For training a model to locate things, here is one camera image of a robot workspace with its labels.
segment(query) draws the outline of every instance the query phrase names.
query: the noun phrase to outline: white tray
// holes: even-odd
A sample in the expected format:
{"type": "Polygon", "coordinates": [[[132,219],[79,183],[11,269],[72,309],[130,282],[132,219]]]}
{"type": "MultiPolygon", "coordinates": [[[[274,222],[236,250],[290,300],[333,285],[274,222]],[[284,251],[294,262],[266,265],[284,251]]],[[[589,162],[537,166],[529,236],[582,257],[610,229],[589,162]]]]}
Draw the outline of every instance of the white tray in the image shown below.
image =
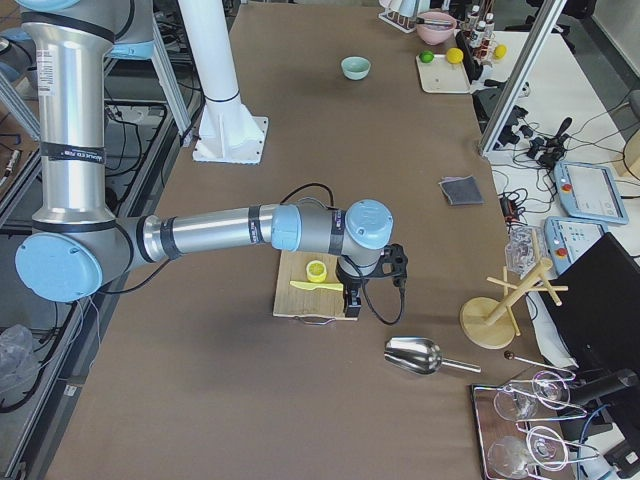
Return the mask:
{"type": "Polygon", "coordinates": [[[469,93],[470,85],[462,63],[453,65],[444,55],[435,55],[430,63],[416,56],[422,90],[427,93],[469,93]]]}

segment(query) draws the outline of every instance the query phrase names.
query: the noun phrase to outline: metal scoop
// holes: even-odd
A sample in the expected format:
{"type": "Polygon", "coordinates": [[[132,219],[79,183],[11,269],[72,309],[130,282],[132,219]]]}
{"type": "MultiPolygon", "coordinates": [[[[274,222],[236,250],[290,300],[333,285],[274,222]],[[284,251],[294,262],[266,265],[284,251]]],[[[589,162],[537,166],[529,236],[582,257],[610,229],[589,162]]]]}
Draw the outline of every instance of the metal scoop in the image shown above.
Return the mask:
{"type": "Polygon", "coordinates": [[[384,358],[400,368],[420,375],[437,372],[440,367],[455,367],[480,373],[477,365],[442,358],[440,347],[424,337],[393,337],[384,349],[384,358]]]}

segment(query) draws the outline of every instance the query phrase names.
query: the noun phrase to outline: gray cloth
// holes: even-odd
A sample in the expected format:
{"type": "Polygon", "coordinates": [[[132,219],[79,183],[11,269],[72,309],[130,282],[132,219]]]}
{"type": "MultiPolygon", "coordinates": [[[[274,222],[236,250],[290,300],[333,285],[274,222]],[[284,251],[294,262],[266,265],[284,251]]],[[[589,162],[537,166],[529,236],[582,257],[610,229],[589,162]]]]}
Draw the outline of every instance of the gray cloth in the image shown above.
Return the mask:
{"type": "Polygon", "coordinates": [[[445,177],[439,185],[449,205],[482,205],[484,203],[473,176],[445,177]]]}

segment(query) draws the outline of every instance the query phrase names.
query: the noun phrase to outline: white pillar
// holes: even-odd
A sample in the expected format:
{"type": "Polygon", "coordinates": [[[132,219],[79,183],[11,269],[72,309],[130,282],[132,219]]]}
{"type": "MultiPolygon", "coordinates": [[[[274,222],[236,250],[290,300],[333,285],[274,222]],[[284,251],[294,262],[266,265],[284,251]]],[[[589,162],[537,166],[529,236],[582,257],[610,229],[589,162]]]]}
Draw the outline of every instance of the white pillar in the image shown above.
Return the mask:
{"type": "Polygon", "coordinates": [[[221,0],[179,0],[206,106],[194,160],[259,163],[268,127],[242,104],[221,0]]]}

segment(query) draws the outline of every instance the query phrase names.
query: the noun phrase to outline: lemon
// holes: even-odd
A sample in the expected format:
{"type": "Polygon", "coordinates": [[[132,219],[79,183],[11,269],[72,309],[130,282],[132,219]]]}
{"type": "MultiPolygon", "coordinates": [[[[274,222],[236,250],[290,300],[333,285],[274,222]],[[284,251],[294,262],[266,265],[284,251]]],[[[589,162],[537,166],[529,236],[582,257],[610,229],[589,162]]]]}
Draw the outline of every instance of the lemon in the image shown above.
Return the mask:
{"type": "Polygon", "coordinates": [[[498,45],[496,49],[493,51],[493,56],[497,59],[504,57],[507,54],[507,46],[506,45],[498,45]]]}
{"type": "Polygon", "coordinates": [[[459,48],[450,48],[447,50],[447,61],[452,64],[460,63],[464,58],[464,53],[459,48]]]}

